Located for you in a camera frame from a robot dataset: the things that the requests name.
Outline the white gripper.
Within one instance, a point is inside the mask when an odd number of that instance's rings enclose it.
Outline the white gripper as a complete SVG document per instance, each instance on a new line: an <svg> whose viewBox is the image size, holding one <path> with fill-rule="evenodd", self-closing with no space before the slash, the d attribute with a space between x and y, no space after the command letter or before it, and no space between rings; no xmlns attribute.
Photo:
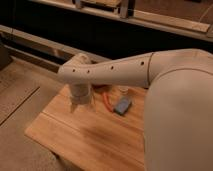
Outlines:
<svg viewBox="0 0 213 171"><path fill-rule="evenodd" d="M91 86L89 84L70 84L70 111L74 112L79 105L87 105L91 102Z"/></svg>

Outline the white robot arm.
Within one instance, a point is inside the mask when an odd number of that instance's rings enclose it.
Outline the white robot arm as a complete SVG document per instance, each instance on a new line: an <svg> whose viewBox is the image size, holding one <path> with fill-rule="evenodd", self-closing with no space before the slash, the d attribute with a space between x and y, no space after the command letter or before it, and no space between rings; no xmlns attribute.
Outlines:
<svg viewBox="0 0 213 171"><path fill-rule="evenodd" d="M79 53L58 71L71 100L91 84L145 88L146 171L213 171L213 54L201 49L150 52L92 64Z"/></svg>

